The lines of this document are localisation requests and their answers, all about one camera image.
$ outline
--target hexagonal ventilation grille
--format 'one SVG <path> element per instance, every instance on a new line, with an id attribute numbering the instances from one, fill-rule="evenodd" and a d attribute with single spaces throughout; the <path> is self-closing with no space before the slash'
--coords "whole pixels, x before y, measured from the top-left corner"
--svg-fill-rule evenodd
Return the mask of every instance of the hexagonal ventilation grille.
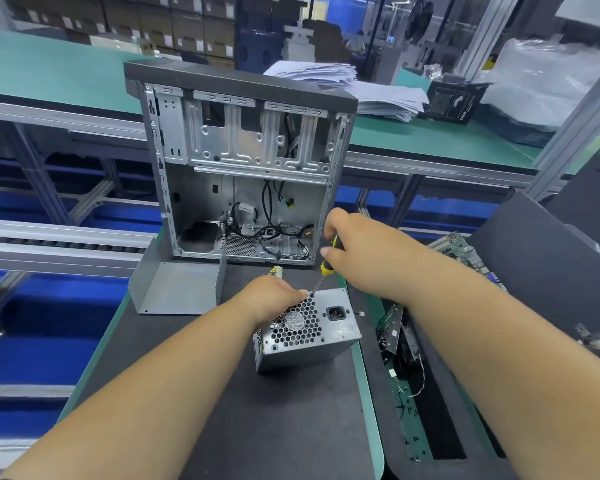
<path id="1" fill-rule="evenodd" d="M 244 237 L 229 237 L 224 243 L 224 250 L 231 256 L 253 256 L 256 243 Z"/>
<path id="2" fill-rule="evenodd" d="M 324 342 L 320 318 L 313 298 L 288 308 L 271 324 L 272 340 L 284 347 L 304 345 L 321 340 Z"/>

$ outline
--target stack of paper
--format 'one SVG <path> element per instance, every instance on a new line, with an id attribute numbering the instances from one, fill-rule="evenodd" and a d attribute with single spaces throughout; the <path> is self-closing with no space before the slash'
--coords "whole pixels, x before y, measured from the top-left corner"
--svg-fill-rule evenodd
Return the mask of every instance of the stack of paper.
<path id="1" fill-rule="evenodd" d="M 358 114 L 373 114 L 408 123 L 429 104 L 427 94 L 421 88 L 384 86 L 353 80 L 344 88 L 358 99 Z"/>
<path id="2" fill-rule="evenodd" d="M 343 87 L 356 78 L 356 69 L 352 65 L 340 63 L 278 61 L 267 69 L 264 75 Z"/>

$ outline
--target white label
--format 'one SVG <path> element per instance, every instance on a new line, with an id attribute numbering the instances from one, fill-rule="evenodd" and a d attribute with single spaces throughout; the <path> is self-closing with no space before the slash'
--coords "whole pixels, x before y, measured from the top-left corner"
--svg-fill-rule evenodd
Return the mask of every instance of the white label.
<path id="1" fill-rule="evenodd" d="M 245 203 L 245 202 L 240 202 L 240 205 L 238 206 L 238 209 L 239 210 L 244 210 L 245 212 L 248 212 L 250 214 L 252 214 L 253 211 L 256 210 L 254 206 L 249 205 L 248 203 Z"/>
<path id="2" fill-rule="evenodd" d="M 27 10 L 29 13 L 29 18 L 33 23 L 40 23 L 40 19 L 38 18 L 38 14 L 33 10 Z"/>
<path id="3" fill-rule="evenodd" d="M 252 229 L 249 229 L 247 227 L 247 224 L 242 224 L 240 231 L 242 232 L 242 235 L 254 235 L 255 234 L 255 232 Z"/>

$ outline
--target forearm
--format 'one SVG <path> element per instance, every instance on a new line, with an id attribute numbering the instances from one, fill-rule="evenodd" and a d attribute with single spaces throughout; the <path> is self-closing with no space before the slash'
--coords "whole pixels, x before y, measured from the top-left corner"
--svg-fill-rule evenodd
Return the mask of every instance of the forearm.
<path id="1" fill-rule="evenodd" d="M 229 301 L 184 327 L 56 425 L 4 477 L 176 479 L 253 332 L 248 313 Z M 211 337 L 222 337 L 222 346 Z"/>
<path id="2" fill-rule="evenodd" d="M 600 478 L 600 360 L 450 258 L 426 250 L 403 269 L 402 302 L 519 475 Z"/>

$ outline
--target screwdriver handle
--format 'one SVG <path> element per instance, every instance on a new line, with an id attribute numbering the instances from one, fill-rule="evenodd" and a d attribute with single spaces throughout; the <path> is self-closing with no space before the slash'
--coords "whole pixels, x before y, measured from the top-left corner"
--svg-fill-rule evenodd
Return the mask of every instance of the screwdriver handle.
<path id="1" fill-rule="evenodd" d="M 338 239 L 338 234 L 336 234 L 336 237 L 333 238 L 333 243 L 331 247 L 344 251 L 344 245 L 342 244 L 342 240 Z M 322 271 L 323 276 L 333 274 L 333 266 L 331 266 L 326 260 L 322 261 L 322 264 L 320 265 L 320 270 Z"/>

